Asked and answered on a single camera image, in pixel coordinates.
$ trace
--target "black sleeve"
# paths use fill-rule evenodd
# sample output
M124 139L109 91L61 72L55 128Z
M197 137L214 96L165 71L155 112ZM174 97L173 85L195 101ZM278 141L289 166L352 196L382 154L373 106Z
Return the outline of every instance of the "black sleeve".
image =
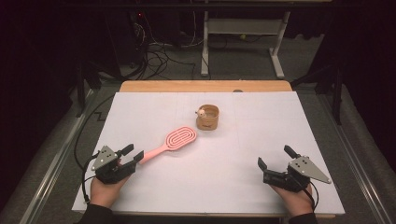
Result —
M88 204L87 210L77 224L111 224L113 212L106 207L96 204Z
M289 224L318 224L315 213L308 213L297 217L292 217Z

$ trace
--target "table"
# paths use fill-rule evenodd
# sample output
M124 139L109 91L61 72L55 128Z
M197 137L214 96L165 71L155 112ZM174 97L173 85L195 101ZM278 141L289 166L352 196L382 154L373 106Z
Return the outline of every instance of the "table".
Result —
M244 3L258 2L331 2L332 0L247 0L232 1ZM283 18L279 20L241 20L241 19L210 19L206 11L204 16L204 42L201 60L201 75L209 74L209 49L207 47L207 39L209 34L237 34L237 35L276 35L276 42L273 48L269 48L271 62L274 66L276 77L285 78L279 58L277 57L280 44L288 25L290 12L285 11Z
M283 152L286 143L302 155L309 154L330 176L298 97L289 83L282 80L124 82L95 151L103 145L118 150L134 143L134 153L123 158L129 161L142 149L158 147L172 128L180 124L193 127L194 106L203 102L219 106L219 127L211 132L197 130L198 137L193 143L138 165L113 206L115 213L283 217L286 215L283 203L262 183L257 159L261 156L270 169L286 171L291 161ZM233 104L254 105L254 109L238 106L232 110ZM265 123L262 115L267 117ZM315 183L321 201L326 202L319 202L317 214L323 217L344 214L334 185ZM85 210L81 191L73 210Z

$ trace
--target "wooden cup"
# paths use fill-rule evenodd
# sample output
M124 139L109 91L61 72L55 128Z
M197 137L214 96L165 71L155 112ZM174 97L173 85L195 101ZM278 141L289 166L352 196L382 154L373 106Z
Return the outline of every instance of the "wooden cup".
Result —
M204 110L205 114L197 117L197 128L204 131L213 131L218 128L219 109L215 105L201 105L199 110Z

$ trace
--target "hand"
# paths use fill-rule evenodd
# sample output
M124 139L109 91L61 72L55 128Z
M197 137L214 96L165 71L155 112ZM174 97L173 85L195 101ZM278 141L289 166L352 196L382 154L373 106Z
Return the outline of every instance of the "hand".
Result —
M282 198L292 217L314 212L311 199L302 190L295 193L272 185L270 186ZM306 190L312 194L311 185L308 185Z
M128 181L130 175L116 184L104 184L96 177L91 182L91 204L110 208L119 198L122 186Z

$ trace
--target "white paper sheet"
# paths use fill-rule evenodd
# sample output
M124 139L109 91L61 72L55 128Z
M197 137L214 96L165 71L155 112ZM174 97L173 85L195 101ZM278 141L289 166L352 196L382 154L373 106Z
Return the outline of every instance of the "white paper sheet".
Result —
M215 131L196 128L200 105L219 108ZM127 162L141 150L162 145L180 126L196 130L196 140L137 165L113 206L116 213L284 214L280 198L262 183L257 160L262 157L270 170L286 171L292 158L285 145L309 156L331 177L295 92L120 92L95 152L132 143L134 151L122 157ZM320 198L316 213L344 214L334 184L313 182ZM85 209L80 190L73 210Z

